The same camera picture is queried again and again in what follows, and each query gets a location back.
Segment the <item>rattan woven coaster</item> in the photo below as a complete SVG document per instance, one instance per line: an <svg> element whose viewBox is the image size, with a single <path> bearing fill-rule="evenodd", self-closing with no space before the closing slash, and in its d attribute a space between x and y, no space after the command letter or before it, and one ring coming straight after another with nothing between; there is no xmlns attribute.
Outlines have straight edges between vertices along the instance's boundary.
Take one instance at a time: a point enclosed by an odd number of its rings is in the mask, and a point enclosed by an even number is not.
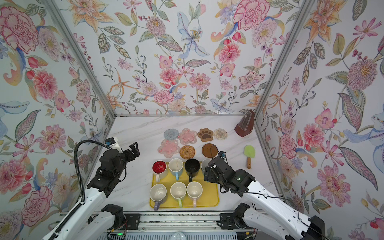
<svg viewBox="0 0 384 240"><path fill-rule="evenodd" d="M185 159L193 159L196 154L196 150L193 146L185 145L180 149L180 156Z"/></svg>

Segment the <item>colourful embroidered coaster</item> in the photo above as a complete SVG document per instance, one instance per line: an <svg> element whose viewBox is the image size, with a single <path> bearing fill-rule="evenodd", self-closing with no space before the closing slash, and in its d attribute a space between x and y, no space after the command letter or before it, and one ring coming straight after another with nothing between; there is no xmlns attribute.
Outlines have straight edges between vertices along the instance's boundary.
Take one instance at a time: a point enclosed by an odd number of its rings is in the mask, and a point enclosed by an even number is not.
<svg viewBox="0 0 384 240"><path fill-rule="evenodd" d="M216 129L214 130L214 138L220 141L226 140L228 138L228 133L224 129Z"/></svg>

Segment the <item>teal blue mug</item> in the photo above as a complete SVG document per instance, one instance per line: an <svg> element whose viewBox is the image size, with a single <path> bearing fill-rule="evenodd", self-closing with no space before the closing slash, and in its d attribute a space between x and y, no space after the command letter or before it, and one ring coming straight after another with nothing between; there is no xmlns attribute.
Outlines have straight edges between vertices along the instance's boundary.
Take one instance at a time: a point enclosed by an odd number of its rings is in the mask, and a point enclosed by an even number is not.
<svg viewBox="0 0 384 240"><path fill-rule="evenodd" d="M205 174L205 170L206 170L206 167L209 166L209 162L211 161L211 159L205 159L201 162L201 171L202 171L202 174L204 175Z"/></svg>

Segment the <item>brown paw coaster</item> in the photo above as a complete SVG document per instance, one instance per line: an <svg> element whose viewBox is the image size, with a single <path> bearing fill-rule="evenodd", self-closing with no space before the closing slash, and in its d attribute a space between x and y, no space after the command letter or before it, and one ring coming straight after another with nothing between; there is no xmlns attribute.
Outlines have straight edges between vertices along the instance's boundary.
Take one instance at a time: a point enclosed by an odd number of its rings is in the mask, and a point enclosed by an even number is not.
<svg viewBox="0 0 384 240"><path fill-rule="evenodd" d="M210 142L214 139L214 132L208 128L200 129L197 136L202 142Z"/></svg>

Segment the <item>pink flower coaster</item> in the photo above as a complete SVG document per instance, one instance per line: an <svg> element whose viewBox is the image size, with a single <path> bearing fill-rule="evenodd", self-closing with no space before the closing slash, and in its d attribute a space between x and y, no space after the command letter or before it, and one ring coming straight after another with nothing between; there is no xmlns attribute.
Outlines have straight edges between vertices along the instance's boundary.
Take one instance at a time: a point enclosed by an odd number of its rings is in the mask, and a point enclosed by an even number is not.
<svg viewBox="0 0 384 240"><path fill-rule="evenodd" d="M163 154L165 158L171 158L181 150L177 140L162 140L158 147L158 153Z"/></svg>
<svg viewBox="0 0 384 240"><path fill-rule="evenodd" d="M190 129L183 129L179 135L178 140L182 145L195 144L197 142L197 132Z"/></svg>

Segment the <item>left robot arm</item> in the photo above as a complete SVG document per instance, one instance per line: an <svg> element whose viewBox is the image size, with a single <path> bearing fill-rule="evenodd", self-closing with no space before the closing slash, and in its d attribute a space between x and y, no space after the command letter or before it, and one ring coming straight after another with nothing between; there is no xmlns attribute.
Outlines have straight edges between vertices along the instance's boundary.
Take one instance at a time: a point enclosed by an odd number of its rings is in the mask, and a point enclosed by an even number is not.
<svg viewBox="0 0 384 240"><path fill-rule="evenodd" d="M107 150L100 157L101 166L88 185L83 183L79 164L79 148L82 144L91 143ZM66 214L59 224L54 227L44 240L70 240L80 235L80 230L94 211L122 182L121 175L127 176L127 164L140 156L139 144L131 144L128 149L122 150L116 138L109 138L102 144L98 141L84 140L74 148L74 163L76 175L79 180L81 196L77 204Z"/></svg>

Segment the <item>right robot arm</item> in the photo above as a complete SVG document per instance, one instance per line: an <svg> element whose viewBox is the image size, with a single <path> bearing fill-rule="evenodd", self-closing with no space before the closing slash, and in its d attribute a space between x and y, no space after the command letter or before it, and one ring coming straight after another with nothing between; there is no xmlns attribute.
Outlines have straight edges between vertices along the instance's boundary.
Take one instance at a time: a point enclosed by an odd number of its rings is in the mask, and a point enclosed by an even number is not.
<svg viewBox="0 0 384 240"><path fill-rule="evenodd" d="M325 223L309 217L274 196L251 174L243 169L234 171L226 153L219 152L205 169L204 180L220 185L220 192L236 194L245 202L232 213L237 229L260 230L279 240L325 240Z"/></svg>

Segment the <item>grey woven coaster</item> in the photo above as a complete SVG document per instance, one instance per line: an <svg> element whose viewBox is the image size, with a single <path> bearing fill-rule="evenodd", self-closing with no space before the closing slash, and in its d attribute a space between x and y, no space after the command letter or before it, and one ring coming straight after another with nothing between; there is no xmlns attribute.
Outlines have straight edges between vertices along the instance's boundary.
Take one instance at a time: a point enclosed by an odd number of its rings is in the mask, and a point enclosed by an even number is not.
<svg viewBox="0 0 384 240"><path fill-rule="evenodd" d="M164 138L169 141L177 139L178 136L179 136L179 131L176 129L167 129L164 132Z"/></svg>

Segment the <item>pink handle mug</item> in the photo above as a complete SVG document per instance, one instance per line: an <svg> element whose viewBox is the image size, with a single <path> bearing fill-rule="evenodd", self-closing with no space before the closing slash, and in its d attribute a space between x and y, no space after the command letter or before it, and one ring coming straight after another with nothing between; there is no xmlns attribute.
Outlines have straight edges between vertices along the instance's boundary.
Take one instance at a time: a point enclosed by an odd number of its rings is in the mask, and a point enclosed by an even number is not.
<svg viewBox="0 0 384 240"><path fill-rule="evenodd" d="M193 201L193 207L197 207L197 201L203 194L203 186L199 182L191 182L187 186L187 194Z"/></svg>

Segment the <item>brown wooden round coaster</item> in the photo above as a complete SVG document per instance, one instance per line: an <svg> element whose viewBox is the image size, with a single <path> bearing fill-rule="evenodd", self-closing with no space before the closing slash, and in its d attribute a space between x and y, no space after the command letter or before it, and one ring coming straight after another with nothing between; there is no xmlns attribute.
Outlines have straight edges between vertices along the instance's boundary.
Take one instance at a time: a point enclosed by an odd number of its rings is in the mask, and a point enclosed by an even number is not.
<svg viewBox="0 0 384 240"><path fill-rule="evenodd" d="M219 153L218 148L214 144L208 143L202 147L202 154L206 158L210 158L210 159L215 158L218 155L218 153Z"/></svg>

